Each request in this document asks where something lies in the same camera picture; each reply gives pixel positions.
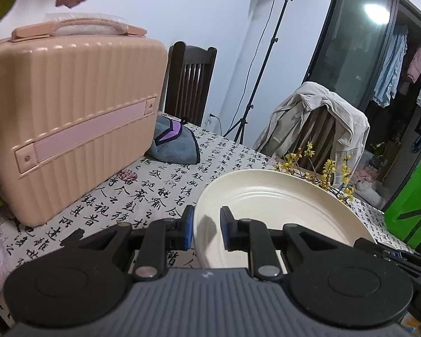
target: led light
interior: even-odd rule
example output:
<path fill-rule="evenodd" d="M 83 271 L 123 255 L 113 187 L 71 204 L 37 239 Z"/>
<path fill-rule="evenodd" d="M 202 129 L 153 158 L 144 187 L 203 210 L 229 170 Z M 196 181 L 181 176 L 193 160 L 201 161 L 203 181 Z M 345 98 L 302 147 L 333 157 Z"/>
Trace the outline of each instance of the led light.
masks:
<path fill-rule="evenodd" d="M 390 12 L 383 6 L 367 4 L 365 5 L 365 12 L 376 24 L 388 24 L 390 21 Z"/>

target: circular pad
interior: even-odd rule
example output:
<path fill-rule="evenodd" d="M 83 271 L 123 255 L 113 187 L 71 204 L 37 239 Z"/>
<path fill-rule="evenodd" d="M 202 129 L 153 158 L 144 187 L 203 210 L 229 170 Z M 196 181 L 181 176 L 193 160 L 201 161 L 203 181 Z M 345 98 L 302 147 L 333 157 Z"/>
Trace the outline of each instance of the circular pad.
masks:
<path fill-rule="evenodd" d="M 124 274 L 102 252 L 64 249 L 17 268 L 5 282 L 4 296 L 16 321 L 67 328 L 108 314 L 125 290 Z M 31 308 L 22 300 L 30 300 Z"/>
<path fill-rule="evenodd" d="M 366 329 L 396 322 L 413 296 L 407 274 L 355 249 L 315 252 L 290 276 L 295 302 L 320 321 Z"/>

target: screw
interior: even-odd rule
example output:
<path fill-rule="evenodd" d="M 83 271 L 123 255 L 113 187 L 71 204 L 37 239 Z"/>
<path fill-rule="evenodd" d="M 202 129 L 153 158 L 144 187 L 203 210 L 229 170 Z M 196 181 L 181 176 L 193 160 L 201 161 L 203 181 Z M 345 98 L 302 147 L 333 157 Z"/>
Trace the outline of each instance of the screw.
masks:
<path fill-rule="evenodd" d="M 261 274 L 262 276 L 265 277 L 274 277 L 274 276 L 278 276 L 279 273 L 281 272 L 281 270 L 273 265 L 264 265 L 259 267 L 259 269 L 257 270 L 259 272 L 259 274 Z"/>
<path fill-rule="evenodd" d="M 136 275 L 144 279 L 156 276 L 157 270 L 152 266 L 141 266 L 136 270 Z"/>

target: door frame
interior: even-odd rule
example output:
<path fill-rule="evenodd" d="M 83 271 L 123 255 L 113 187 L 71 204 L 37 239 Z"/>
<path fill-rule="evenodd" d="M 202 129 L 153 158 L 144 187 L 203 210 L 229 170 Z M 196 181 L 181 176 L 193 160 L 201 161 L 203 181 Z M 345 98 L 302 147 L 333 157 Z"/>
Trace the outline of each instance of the door frame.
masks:
<path fill-rule="evenodd" d="M 342 0 L 331 0 L 330 7 L 327 12 L 320 37 L 318 39 L 317 46 L 315 47 L 315 51 L 312 55 L 312 59 L 309 63 L 303 82 L 308 81 L 308 78 L 310 77 L 311 72 L 315 68 L 317 57 L 320 55 L 322 49 L 326 46 L 324 44 L 324 38 L 326 37 L 326 35 L 333 33 L 333 29 L 335 27 L 335 19 L 333 19 L 333 16 L 335 13 L 338 13 L 340 11 L 341 1 Z M 359 106 L 359 110 L 363 112 L 365 111 L 366 107 L 368 106 L 368 103 L 371 101 L 371 99 L 374 96 L 374 87 L 379 77 L 380 69 L 382 68 L 383 62 L 385 60 L 385 52 L 388 49 L 388 46 L 390 44 L 390 36 L 392 34 L 392 31 L 396 23 L 396 16 L 397 16 L 400 4 L 403 5 L 407 10 L 409 10 L 421 22 L 421 12 L 416 7 L 413 7 L 412 4 L 408 0 L 393 0 L 392 11 L 390 13 L 390 23 L 388 24 L 387 32 L 384 38 L 382 49 L 380 51 L 379 59 L 373 71 L 373 76 L 370 80 L 370 84 L 367 86 L 366 92 L 368 94 L 364 95 Z M 405 187 L 405 185 L 409 181 L 413 171 L 415 170 L 415 168 L 417 167 L 420 161 L 421 161 L 421 150 L 418 153 L 418 156 L 413 162 L 411 168 L 407 172 L 404 180 L 401 182 L 397 190 L 394 192 L 391 198 L 384 205 L 382 211 L 386 211 L 391 205 L 391 203 L 396 199 L 396 197 L 399 195 L 399 193 L 402 191 L 402 189 Z"/>
<path fill-rule="evenodd" d="M 326 20 L 324 21 L 323 29 L 321 30 L 321 34 L 320 34 L 320 37 L 318 39 L 317 46 L 316 46 L 315 51 L 312 55 L 312 59 L 311 59 L 311 61 L 309 63 L 309 66 L 307 68 L 307 72 L 304 76 L 303 82 L 309 80 L 310 75 L 311 75 L 313 69 L 315 68 L 315 65 L 317 64 L 317 58 L 319 57 L 319 55 L 322 51 L 324 51 L 325 49 L 328 48 L 328 46 L 330 44 L 330 40 L 325 40 L 324 38 L 326 36 L 332 36 L 332 34 L 335 30 L 335 25 L 337 23 L 337 20 L 333 19 L 333 17 L 337 16 L 338 13 L 340 12 L 342 1 L 343 0 L 331 0 L 331 5 L 330 5 L 328 13 L 326 15 Z M 389 46 L 390 37 L 391 37 L 392 31 L 393 31 L 394 26 L 395 26 L 398 7 L 399 7 L 399 0 L 392 0 L 392 6 L 391 6 L 391 11 L 390 11 L 390 22 L 389 22 L 389 24 L 387 26 L 387 29 L 386 29 L 386 32 L 385 32 L 385 37 L 384 37 L 384 40 L 382 42 L 382 46 L 381 46 L 380 51 L 379 51 L 379 57 L 376 61 L 376 65 L 373 69 L 373 74 L 371 76 L 369 84 L 366 86 L 366 89 L 365 89 L 365 92 L 367 92 L 368 94 L 363 96 L 363 98 L 362 98 L 362 100 L 359 104 L 359 107 L 358 107 L 358 109 L 362 112 L 364 112 L 366 110 L 366 107 L 368 106 L 369 101 L 371 100 L 371 98 L 374 95 L 374 86 L 375 86 L 375 83 L 377 82 L 377 79 L 379 78 L 380 70 L 381 70 L 383 62 L 385 60 L 385 53 L 386 53 L 386 50 Z"/>

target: plastic bag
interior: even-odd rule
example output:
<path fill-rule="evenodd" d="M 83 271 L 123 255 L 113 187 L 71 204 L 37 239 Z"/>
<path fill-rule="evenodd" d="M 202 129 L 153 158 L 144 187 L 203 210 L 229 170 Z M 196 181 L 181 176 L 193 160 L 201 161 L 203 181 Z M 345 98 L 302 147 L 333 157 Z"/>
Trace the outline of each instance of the plastic bag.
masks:
<path fill-rule="evenodd" d="M 124 18 L 107 14 L 85 14 L 85 13 L 68 13 L 59 12 L 46 14 L 45 21 L 69 21 L 77 19 L 97 19 L 103 22 L 111 21 L 113 26 L 104 25 L 75 25 L 64 26 L 53 33 L 54 36 L 64 35 L 115 35 L 122 34 L 127 31 L 128 23 Z"/>

